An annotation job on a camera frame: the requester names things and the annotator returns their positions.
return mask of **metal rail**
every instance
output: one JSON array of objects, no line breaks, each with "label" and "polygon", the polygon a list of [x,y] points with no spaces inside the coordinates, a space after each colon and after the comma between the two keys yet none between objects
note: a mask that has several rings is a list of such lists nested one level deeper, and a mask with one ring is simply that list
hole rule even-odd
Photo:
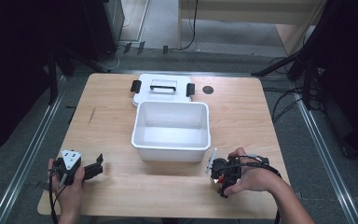
[{"label": "metal rail", "polygon": [[[292,82],[292,86],[294,88],[298,87],[295,82]],[[299,100],[301,96],[296,93],[295,98],[296,100]],[[316,124],[312,113],[304,106],[301,101],[298,101],[297,104],[308,126],[310,135],[313,139],[313,142],[315,143],[316,149],[318,150],[319,156],[321,157],[322,163],[324,165],[324,169],[327,172],[328,177],[330,178],[330,182],[333,186],[334,191],[336,192],[337,198],[339,200],[339,203],[341,204],[342,210],[348,220],[348,223],[358,224],[358,210],[356,208],[356,205],[353,202],[353,198],[348,191],[344,179],[342,178],[333,158],[331,157],[329,149],[324,142],[322,134],[319,131],[318,125]]]},{"label": "metal rail", "polygon": [[60,105],[66,82],[66,78],[62,76],[59,83],[59,90],[61,91],[59,92],[55,102],[48,106],[48,109],[46,110],[46,113],[42,118],[42,121],[40,122],[34,137],[24,154],[24,157],[22,158],[19,168],[14,174],[10,184],[7,187],[7,190],[5,191],[2,201],[0,202],[0,223],[6,223],[11,208],[13,207],[14,202],[16,202],[17,196],[19,195],[22,185],[24,184],[25,179],[34,162],[34,158],[39,151],[43,139],[45,138],[45,135],[48,131],[48,127],[50,126],[50,123],[53,120],[54,115]]}]

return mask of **black handle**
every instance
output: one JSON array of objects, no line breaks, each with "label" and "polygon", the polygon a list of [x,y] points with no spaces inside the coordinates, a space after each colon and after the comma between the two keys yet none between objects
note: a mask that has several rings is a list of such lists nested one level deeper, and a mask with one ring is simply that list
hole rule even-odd
[{"label": "black handle", "polygon": [[141,86],[142,86],[141,80],[133,80],[131,91],[134,91],[135,93],[139,93],[139,91],[141,90]]},{"label": "black handle", "polygon": [[101,174],[103,172],[103,167],[101,166],[101,164],[103,163],[103,154],[101,153],[101,155],[97,158],[97,161],[93,164],[90,164],[86,167],[84,167],[84,180],[88,180],[88,179],[92,179],[94,176]]},{"label": "black handle", "polygon": [[187,83],[186,86],[186,97],[189,97],[190,95],[194,95],[196,92],[196,84],[194,83]]},{"label": "black handle", "polygon": [[173,89],[174,91],[176,91],[176,87],[169,87],[169,86],[150,86],[150,90],[153,90],[155,88],[160,88],[160,89]]}]

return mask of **white box lid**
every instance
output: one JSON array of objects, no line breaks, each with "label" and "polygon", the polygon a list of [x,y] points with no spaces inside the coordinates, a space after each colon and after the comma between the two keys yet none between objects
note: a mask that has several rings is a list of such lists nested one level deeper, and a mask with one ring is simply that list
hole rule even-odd
[{"label": "white box lid", "polygon": [[134,105],[143,101],[191,102],[194,84],[190,77],[141,74],[132,83],[131,91],[135,92],[132,100]]}]

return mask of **forearm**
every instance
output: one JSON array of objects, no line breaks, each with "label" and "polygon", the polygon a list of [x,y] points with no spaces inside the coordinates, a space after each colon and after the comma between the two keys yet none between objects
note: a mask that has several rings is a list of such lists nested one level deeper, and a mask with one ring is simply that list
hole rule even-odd
[{"label": "forearm", "polygon": [[286,182],[277,180],[268,192],[274,197],[284,223],[314,223]]}]

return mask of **wooden table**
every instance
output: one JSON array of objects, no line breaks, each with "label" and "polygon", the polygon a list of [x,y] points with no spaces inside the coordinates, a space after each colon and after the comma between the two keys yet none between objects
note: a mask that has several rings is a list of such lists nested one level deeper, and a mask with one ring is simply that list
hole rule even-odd
[{"label": "wooden table", "polygon": [[[197,20],[276,24],[283,46],[290,55],[301,43],[310,26],[319,20],[326,2],[327,0],[199,0]],[[179,0],[179,49],[182,47],[182,19],[193,20],[195,8],[196,0]]]},{"label": "wooden table", "polygon": [[[83,165],[94,163],[100,153],[104,158],[103,173],[85,183],[82,214],[275,218],[277,206],[268,193],[244,191],[225,199],[213,191],[210,174],[205,174],[212,148],[218,148],[216,158],[226,158],[228,152],[244,147],[268,157],[289,182],[260,81],[191,77],[196,84],[192,100],[210,108],[211,149],[202,162],[169,163],[143,161],[131,145],[136,108],[130,88],[136,79],[136,75],[93,74],[77,106],[62,148],[82,152]],[[205,94],[204,86],[212,86],[213,94]],[[49,215],[47,191],[37,209]]]}]

